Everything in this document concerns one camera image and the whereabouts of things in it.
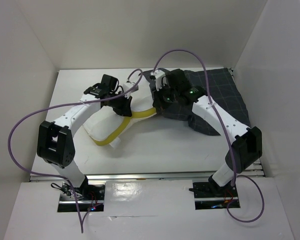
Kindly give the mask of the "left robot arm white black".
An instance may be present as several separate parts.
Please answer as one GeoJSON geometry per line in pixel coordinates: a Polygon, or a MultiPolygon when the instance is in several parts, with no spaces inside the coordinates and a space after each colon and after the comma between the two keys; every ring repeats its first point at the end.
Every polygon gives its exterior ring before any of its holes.
{"type": "Polygon", "coordinates": [[[77,105],[54,121],[45,120],[40,124],[37,155],[71,181],[70,192],[76,199],[90,200],[97,194],[98,188],[89,184],[87,176],[79,170],[74,160],[74,135],[88,118],[104,106],[112,107],[120,116],[132,116],[130,91],[137,88],[134,82],[119,85],[117,78],[104,74],[101,82],[83,92],[77,105]]]}

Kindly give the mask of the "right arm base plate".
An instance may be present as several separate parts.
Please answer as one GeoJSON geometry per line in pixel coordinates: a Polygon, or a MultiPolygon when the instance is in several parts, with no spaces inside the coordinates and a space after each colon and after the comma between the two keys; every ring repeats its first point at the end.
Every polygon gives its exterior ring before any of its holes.
{"type": "Polygon", "coordinates": [[[216,188],[207,181],[193,182],[188,190],[193,193],[196,210],[226,209],[229,203],[230,208],[241,207],[237,188],[230,183],[216,188]]]}

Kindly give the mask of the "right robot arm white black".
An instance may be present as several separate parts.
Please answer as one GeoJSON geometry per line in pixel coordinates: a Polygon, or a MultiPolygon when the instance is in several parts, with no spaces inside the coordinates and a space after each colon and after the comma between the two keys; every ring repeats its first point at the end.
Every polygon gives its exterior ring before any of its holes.
{"type": "Polygon", "coordinates": [[[234,186],[235,178],[262,156],[262,132],[248,127],[226,112],[205,88],[193,85],[181,69],[170,72],[153,70],[150,79],[153,106],[165,110],[172,104],[189,107],[191,113],[206,121],[228,144],[224,164],[208,179],[205,192],[221,196],[234,186]]]}

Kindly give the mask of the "dark grey checked pillowcase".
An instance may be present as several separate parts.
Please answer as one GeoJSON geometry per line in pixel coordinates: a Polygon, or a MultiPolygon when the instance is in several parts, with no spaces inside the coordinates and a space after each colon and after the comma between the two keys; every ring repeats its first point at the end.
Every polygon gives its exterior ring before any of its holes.
{"type": "MultiPolygon", "coordinates": [[[[212,99],[236,120],[250,127],[251,123],[246,104],[235,85],[229,69],[208,70],[207,75],[212,99]]],[[[205,120],[192,113],[191,106],[181,106],[173,103],[164,110],[157,108],[156,112],[164,118],[187,122],[187,125],[198,133],[208,136],[219,135],[205,120]]]]}

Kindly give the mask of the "white pillow yellow edge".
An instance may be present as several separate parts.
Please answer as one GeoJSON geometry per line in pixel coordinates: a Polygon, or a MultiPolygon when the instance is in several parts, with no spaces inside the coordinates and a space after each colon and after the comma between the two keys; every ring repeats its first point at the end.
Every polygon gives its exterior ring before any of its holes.
{"type": "Polygon", "coordinates": [[[149,96],[138,97],[131,102],[131,113],[132,116],[121,116],[106,106],[93,114],[83,124],[83,128],[97,146],[110,145],[116,148],[124,132],[137,122],[153,117],[157,110],[149,96]]]}

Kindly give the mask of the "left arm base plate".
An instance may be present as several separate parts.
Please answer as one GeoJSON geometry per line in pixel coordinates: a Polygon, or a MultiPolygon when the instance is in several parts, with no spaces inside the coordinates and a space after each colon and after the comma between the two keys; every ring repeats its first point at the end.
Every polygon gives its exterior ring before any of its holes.
{"type": "MultiPolygon", "coordinates": [[[[59,190],[59,201],[57,212],[58,213],[74,213],[77,212],[75,195],[71,191],[70,186],[67,183],[58,185],[51,183],[50,186],[53,189],[59,190]]],[[[94,185],[94,190],[88,193],[86,196],[76,192],[78,201],[78,207],[80,212],[103,212],[104,211],[104,199],[106,185],[104,183],[94,185]]]]}

